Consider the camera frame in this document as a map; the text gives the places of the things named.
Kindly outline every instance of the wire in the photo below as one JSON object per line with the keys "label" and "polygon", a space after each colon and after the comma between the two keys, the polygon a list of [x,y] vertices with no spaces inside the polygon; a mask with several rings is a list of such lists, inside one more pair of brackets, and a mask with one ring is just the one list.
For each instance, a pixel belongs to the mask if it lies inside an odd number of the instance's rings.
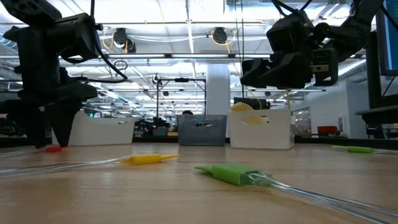
{"label": "wire", "polygon": [[304,9],[312,2],[312,0],[308,0],[303,7],[301,7],[300,11],[304,11]]}
{"label": "wire", "polygon": [[[238,54],[239,54],[239,64],[241,66],[241,76],[243,77],[243,68],[242,68],[242,60],[241,60],[241,46],[239,45],[239,27],[238,27],[238,18],[235,17],[236,23],[236,38],[238,40]],[[242,85],[242,97],[244,98],[244,87]]]}
{"label": "wire", "polygon": [[256,99],[258,102],[259,102],[259,104],[260,104],[260,110],[262,110],[262,103],[261,103],[261,100],[259,100],[256,96],[254,96],[254,94],[249,90],[249,92],[250,92],[250,94],[254,97],[254,99]]}
{"label": "wire", "polygon": [[111,46],[110,46],[110,47],[108,47],[108,46],[105,44],[105,39],[102,39],[102,44],[104,45],[104,47],[105,47],[106,49],[111,49],[111,48],[113,47],[113,35],[114,35],[114,34],[112,34],[112,42],[111,42]]}
{"label": "wire", "polygon": [[230,53],[231,53],[231,51],[229,51],[228,44],[226,45],[226,49],[228,50],[228,53],[230,54]]}
{"label": "wire", "polygon": [[[91,17],[93,22],[95,22],[94,19],[94,10],[95,10],[95,0],[91,0]],[[104,55],[104,53],[102,53],[101,50],[101,46],[100,43],[98,41],[96,41],[96,36],[98,35],[97,31],[95,29],[93,29],[93,33],[92,33],[92,38],[93,38],[93,43],[94,43],[94,47],[96,49],[96,51],[99,53],[99,55],[101,56],[101,58],[104,60],[104,62],[110,67],[112,68],[112,70],[114,70],[118,75],[120,75],[122,77],[121,80],[94,80],[94,79],[88,79],[90,82],[98,82],[98,83],[122,83],[125,82],[128,77],[125,76],[125,74],[123,74],[119,69],[117,69]]]}
{"label": "wire", "polygon": [[217,44],[217,45],[225,45],[225,46],[226,46],[226,49],[228,50],[228,53],[230,54],[231,52],[229,51],[229,46],[228,46],[228,45],[235,41],[235,35],[236,35],[236,33],[234,33],[233,39],[232,39],[229,43],[225,43],[225,44],[217,43],[217,41],[214,39],[213,34],[214,34],[214,31],[211,31],[211,39],[213,40],[213,42],[214,42],[215,44]]}
{"label": "wire", "polygon": [[287,16],[287,14],[280,8],[280,6],[277,4],[276,1],[272,0],[272,3],[274,4],[276,9],[278,10],[279,14],[283,15],[284,17]]}
{"label": "wire", "polygon": [[385,95],[386,95],[386,93],[387,93],[387,90],[390,88],[390,86],[391,86],[392,82],[393,82],[395,79],[396,79],[396,77],[392,78],[392,80],[391,80],[391,81],[390,81],[390,83],[388,84],[388,86],[387,86],[386,90],[384,90],[384,93],[383,93],[383,95],[382,95],[381,97],[383,97],[383,96],[385,96]]}
{"label": "wire", "polygon": [[243,23],[243,2],[241,2],[241,10],[242,10],[242,62],[244,62],[244,23]]}
{"label": "wire", "polygon": [[90,15],[94,18],[95,0],[91,0]]}
{"label": "wire", "polygon": [[303,18],[303,15],[298,13],[297,10],[295,10],[294,8],[286,5],[285,3],[281,2],[280,0],[271,0],[271,1],[272,1],[272,3],[274,3],[274,5],[278,9],[279,13],[281,13],[283,16],[286,17],[287,15],[282,11],[282,9],[280,8],[281,6],[284,9],[290,11],[292,14],[296,14],[296,16],[300,16],[301,18]]}

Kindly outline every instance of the black stand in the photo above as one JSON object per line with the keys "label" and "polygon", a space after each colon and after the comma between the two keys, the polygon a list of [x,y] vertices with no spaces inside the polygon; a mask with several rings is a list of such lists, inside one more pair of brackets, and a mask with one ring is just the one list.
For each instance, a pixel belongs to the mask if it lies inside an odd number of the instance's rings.
{"label": "black stand", "polygon": [[398,101],[396,96],[381,95],[379,51],[377,34],[372,32],[366,48],[366,64],[368,66],[368,93],[370,110],[359,111],[366,122],[367,133],[376,139],[384,139],[382,124],[398,123]]}

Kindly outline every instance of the pillar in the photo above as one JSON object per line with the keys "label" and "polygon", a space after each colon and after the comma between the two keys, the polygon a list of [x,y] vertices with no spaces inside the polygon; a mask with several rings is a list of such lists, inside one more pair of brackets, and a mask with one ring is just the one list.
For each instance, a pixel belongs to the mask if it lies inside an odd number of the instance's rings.
{"label": "pillar", "polygon": [[207,114],[228,114],[231,91],[228,64],[207,65]]}

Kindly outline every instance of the white bin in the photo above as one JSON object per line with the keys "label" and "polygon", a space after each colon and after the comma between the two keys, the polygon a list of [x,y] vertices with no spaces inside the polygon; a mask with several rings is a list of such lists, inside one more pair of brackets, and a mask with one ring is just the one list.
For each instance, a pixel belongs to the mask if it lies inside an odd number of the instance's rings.
{"label": "white bin", "polygon": [[[91,118],[77,112],[72,124],[69,146],[132,144],[134,118]],[[53,144],[58,144],[52,132]]]}
{"label": "white bin", "polygon": [[[247,124],[251,116],[262,117],[264,124]],[[231,147],[247,149],[290,149],[294,145],[295,118],[290,110],[230,111]]]}

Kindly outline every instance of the table surface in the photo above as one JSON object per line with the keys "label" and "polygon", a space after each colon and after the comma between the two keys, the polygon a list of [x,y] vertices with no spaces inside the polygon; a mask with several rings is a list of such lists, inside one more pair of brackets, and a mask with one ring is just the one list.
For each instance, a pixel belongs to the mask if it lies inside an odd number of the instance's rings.
{"label": "table surface", "polygon": [[99,161],[132,153],[181,156],[159,164],[107,164],[1,178],[0,222],[367,223],[277,190],[231,185],[192,168],[221,162],[261,167],[286,184],[398,210],[398,156],[350,154],[327,145],[301,144],[278,151],[171,143],[70,147],[59,153],[1,159],[0,169]]}

